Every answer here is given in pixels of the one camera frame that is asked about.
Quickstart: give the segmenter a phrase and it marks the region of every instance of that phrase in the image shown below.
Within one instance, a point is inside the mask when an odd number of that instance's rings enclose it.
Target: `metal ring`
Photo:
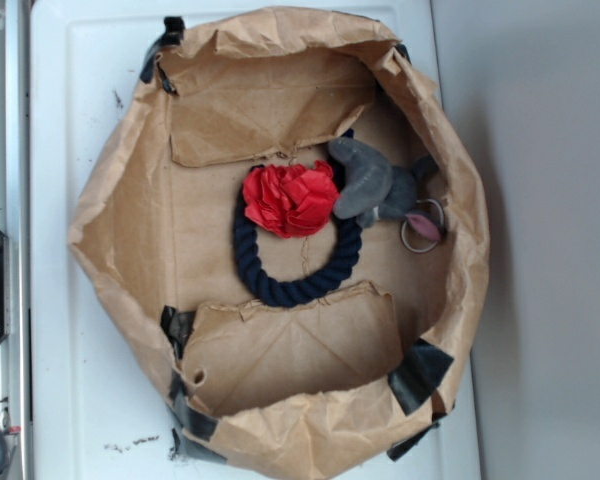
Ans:
[[[444,225],[444,210],[442,209],[442,205],[440,204],[440,202],[438,202],[437,200],[434,200],[433,198],[427,198],[425,200],[418,200],[416,203],[421,204],[421,203],[430,203],[431,205],[435,206],[436,209],[438,210],[438,216],[440,217],[440,224]],[[412,251],[413,253],[427,253],[430,252],[431,250],[433,250],[434,248],[436,248],[436,246],[438,245],[438,243],[440,243],[439,241],[433,242],[432,244],[430,244],[427,247],[424,248],[414,248],[409,244],[409,241],[407,240],[407,225],[409,225],[409,222],[407,220],[405,220],[404,222],[402,222],[402,228],[400,229],[400,238],[402,238],[402,243],[404,244],[405,247],[407,247],[407,249],[409,249],[410,251]]]

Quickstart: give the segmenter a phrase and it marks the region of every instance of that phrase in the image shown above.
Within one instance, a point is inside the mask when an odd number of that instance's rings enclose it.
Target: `gray wall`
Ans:
[[[493,237],[473,352],[483,477],[600,480],[600,1],[432,4]]]

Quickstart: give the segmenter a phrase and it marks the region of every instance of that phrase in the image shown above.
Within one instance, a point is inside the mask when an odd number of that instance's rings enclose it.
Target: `red flower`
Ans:
[[[304,165],[256,168],[242,187],[245,215],[283,238],[313,235],[327,224],[340,196],[332,178],[333,170],[322,160],[313,170]]]

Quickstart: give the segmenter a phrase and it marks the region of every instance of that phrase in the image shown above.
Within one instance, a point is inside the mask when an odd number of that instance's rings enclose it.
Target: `gray plush elephant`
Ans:
[[[336,217],[356,217],[362,228],[373,226],[377,220],[406,221],[432,242],[442,238],[443,225],[416,208],[418,182],[438,170],[430,155],[407,170],[392,167],[382,153],[353,138],[335,138],[328,148],[345,168],[345,187],[333,207]]]

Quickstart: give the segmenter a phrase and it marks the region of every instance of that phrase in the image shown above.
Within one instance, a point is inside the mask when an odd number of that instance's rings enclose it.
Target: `paper bag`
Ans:
[[[73,254],[191,455],[304,480],[395,453],[452,410],[488,277],[482,185],[435,85],[360,16],[267,8],[165,24],[82,193]],[[442,202],[448,233],[416,255],[398,223],[379,222],[340,289],[267,307],[234,264],[242,180],[256,164],[325,159],[349,128],[394,164],[435,158],[420,194]],[[307,276],[335,232],[260,231],[262,262],[278,280]]]

